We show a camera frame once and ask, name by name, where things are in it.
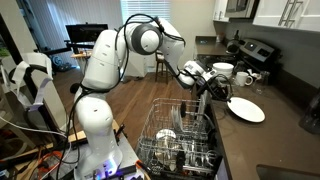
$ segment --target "window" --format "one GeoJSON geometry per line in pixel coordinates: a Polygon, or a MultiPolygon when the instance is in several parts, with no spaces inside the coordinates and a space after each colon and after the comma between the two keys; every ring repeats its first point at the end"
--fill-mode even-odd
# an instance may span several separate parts
{"type": "MultiPolygon", "coordinates": [[[[170,22],[170,0],[121,0],[122,21],[136,13],[143,13],[152,17],[158,16],[170,22]]],[[[147,17],[133,18],[138,21],[148,21],[147,17]]]]}

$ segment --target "kitchen sink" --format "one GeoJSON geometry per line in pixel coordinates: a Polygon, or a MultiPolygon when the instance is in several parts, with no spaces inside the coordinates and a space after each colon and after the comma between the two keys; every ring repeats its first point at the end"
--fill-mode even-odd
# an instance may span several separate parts
{"type": "Polygon", "coordinates": [[[259,164],[256,167],[260,180],[320,180],[320,174],[259,164]]]}

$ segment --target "countertop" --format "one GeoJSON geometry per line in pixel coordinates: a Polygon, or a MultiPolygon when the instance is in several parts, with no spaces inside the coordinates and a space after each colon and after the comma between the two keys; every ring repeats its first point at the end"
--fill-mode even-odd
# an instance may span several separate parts
{"type": "Polygon", "coordinates": [[[226,46],[217,43],[214,36],[197,36],[196,51],[198,55],[228,55],[226,46]]]}
{"type": "Polygon", "coordinates": [[[250,87],[234,87],[234,97],[255,103],[266,118],[250,123],[234,115],[226,103],[212,101],[229,179],[257,180],[259,164],[319,174],[320,136],[298,125],[301,109],[272,86],[264,95],[250,87]]]}

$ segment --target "computer monitor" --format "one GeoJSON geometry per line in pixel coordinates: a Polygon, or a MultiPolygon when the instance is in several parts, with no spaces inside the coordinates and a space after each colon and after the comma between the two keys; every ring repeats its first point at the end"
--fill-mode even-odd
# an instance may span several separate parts
{"type": "Polygon", "coordinates": [[[108,24],[76,24],[66,25],[71,43],[94,42],[108,24]]]}

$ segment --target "metal rack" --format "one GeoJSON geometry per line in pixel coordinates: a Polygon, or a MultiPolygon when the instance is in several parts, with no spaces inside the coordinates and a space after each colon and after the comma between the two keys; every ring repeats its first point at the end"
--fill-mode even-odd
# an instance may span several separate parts
{"type": "Polygon", "coordinates": [[[205,105],[203,95],[199,101],[154,100],[136,153],[155,177],[207,179],[214,176],[213,166],[219,153],[208,141],[214,127],[204,114],[205,105]]]}

